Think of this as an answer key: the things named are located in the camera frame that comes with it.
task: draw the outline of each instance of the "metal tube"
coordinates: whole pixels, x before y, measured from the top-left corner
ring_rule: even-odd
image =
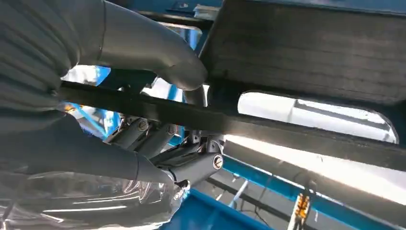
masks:
[[[217,159],[223,159],[221,154],[206,153],[190,162],[171,167],[170,171],[175,175],[177,181],[188,180],[194,186],[221,169],[222,162],[221,165],[217,165]]]
[[[234,203],[240,198],[241,194],[244,192],[244,190],[246,189],[246,187],[248,186],[249,181],[245,180],[244,183],[242,184],[242,186],[240,187],[240,189],[238,190],[238,192],[235,194],[233,200],[230,202],[230,204],[228,205],[229,207],[233,207]]]
[[[104,0],[0,0],[0,14],[5,25],[0,34],[5,57],[5,77],[0,78],[1,160],[167,181],[168,175],[143,156],[87,138],[72,116],[54,108],[59,104],[60,78],[78,63],[146,69],[178,88],[199,88],[207,71],[184,40]]]

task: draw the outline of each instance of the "bright light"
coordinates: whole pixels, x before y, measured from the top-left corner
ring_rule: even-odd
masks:
[[[52,209],[44,210],[42,212],[87,212],[87,211],[103,211],[103,210],[112,210],[112,209],[122,209],[127,206],[114,206],[114,207],[98,207],[98,208],[77,208],[77,209]]]
[[[377,170],[380,168],[377,166],[322,156],[244,137],[227,135],[226,139],[268,156],[311,170],[348,186],[406,205],[406,196],[404,196],[406,189],[380,176],[377,173]],[[395,170],[386,170],[394,174],[403,173]]]
[[[44,213],[41,213],[41,216],[43,216],[45,218],[50,218],[50,219],[56,220],[57,223],[62,223],[64,221],[61,218],[53,217],[53,216],[50,216],[50,215],[47,215],[47,214],[44,214]]]

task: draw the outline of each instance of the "hex bolt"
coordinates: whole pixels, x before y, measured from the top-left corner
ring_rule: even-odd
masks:
[[[181,198],[182,197],[182,192],[177,192],[174,196],[173,196],[173,199],[174,200],[179,200],[179,198]]]
[[[175,125],[170,125],[170,126],[168,126],[167,134],[172,136],[172,135],[175,135],[176,131],[177,131],[176,126]]]
[[[140,122],[138,122],[138,130],[139,131],[146,131],[148,129],[148,122],[144,119],[140,120]]]

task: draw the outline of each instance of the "bolt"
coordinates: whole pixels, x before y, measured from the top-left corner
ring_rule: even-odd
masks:
[[[146,131],[148,129],[148,122],[146,120],[140,120],[138,122],[138,130],[139,131]]]
[[[173,199],[174,200],[179,200],[183,195],[183,190],[180,190],[179,192],[177,192],[174,196]]]
[[[215,157],[213,158],[213,167],[216,170],[221,169],[221,167],[223,166],[223,157],[221,155],[215,155]]]
[[[168,126],[167,134],[170,136],[175,135],[177,129],[178,128],[176,127],[176,125],[170,125],[170,126]]]

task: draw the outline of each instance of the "cable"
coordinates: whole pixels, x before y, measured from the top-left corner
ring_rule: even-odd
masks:
[[[273,175],[270,176],[267,179],[267,181],[265,183],[265,186],[264,186],[264,188],[263,188],[263,190],[261,192],[261,195],[259,196],[258,201],[261,201],[261,199],[264,197],[265,192],[267,190],[267,187],[271,183],[272,179],[273,179]],[[245,200],[241,201],[240,212],[252,212],[252,213],[254,213],[262,222],[264,222],[270,228],[270,225],[267,223],[267,221],[264,218],[262,218],[262,216],[259,214],[259,211],[260,211],[259,207],[255,206],[254,211],[252,211],[252,210],[243,210],[244,202],[245,202]]]

